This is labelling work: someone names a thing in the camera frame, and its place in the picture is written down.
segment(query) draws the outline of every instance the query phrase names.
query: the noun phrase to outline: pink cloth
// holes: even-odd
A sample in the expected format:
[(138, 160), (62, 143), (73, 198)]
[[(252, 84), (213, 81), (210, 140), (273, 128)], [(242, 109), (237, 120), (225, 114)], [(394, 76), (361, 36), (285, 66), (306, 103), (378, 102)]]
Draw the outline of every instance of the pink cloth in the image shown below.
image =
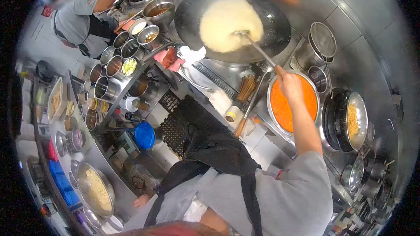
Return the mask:
[[(159, 62), (160, 64), (162, 64), (163, 58), (166, 56), (167, 52), (168, 52), (167, 50), (162, 50), (161, 52), (157, 53), (155, 55), (155, 60)], [(177, 60), (169, 67), (169, 69), (176, 72), (179, 69), (179, 64), (184, 64), (184, 63), (185, 63), (185, 60), (177, 58)]]

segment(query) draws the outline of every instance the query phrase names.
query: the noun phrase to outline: orange sauce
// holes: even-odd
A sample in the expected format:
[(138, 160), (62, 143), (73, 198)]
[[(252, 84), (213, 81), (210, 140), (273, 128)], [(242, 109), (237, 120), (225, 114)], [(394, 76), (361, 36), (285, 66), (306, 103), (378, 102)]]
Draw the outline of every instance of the orange sauce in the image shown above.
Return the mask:
[[(299, 75), (297, 76), (302, 84), (303, 97), (306, 108), (308, 109), (312, 119), (315, 120), (318, 110), (315, 92), (313, 91), (312, 86), (304, 77)], [(273, 109), (274, 117), (276, 118), (277, 122), (288, 132), (293, 133), (293, 121), (291, 116), (291, 110), (286, 97), (282, 94), (280, 88), (278, 87), (278, 80), (276, 80), (276, 82), (273, 85), (270, 99), (271, 108)]]

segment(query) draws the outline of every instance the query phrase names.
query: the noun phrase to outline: tray of food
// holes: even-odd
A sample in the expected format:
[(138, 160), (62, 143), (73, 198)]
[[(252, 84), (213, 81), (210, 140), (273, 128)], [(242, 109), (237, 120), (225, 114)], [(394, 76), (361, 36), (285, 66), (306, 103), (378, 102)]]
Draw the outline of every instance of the tray of food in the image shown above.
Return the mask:
[(50, 123), (60, 118), (67, 107), (67, 84), (63, 83), (63, 78), (57, 80), (48, 98), (48, 120)]

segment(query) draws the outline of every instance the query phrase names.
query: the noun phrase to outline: stove burner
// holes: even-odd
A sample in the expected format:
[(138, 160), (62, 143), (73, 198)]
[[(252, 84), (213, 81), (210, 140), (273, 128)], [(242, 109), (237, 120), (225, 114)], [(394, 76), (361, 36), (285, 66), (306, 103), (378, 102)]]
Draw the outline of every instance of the stove burner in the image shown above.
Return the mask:
[(325, 139), (328, 144), (331, 145), (333, 149), (341, 149), (339, 139), (337, 134), (340, 132), (340, 126), (337, 125), (336, 121), (336, 110), (339, 106), (340, 97), (347, 93), (347, 90), (341, 88), (333, 89), (334, 97), (330, 99), (330, 95), (327, 95), (327, 98), (324, 102), (324, 109), (322, 111), (322, 128), (324, 131)]

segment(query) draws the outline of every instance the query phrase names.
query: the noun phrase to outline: brown sauce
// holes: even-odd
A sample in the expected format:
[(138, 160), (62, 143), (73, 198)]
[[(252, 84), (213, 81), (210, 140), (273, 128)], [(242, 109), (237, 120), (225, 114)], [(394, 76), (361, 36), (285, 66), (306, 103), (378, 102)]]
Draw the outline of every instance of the brown sauce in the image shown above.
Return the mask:
[(166, 10), (170, 9), (172, 6), (172, 4), (170, 3), (166, 3), (166, 4), (161, 4), (159, 6), (156, 6), (154, 8), (152, 8), (149, 13), (147, 13), (148, 17), (154, 17), (157, 15), (160, 15), (161, 13), (164, 13)]

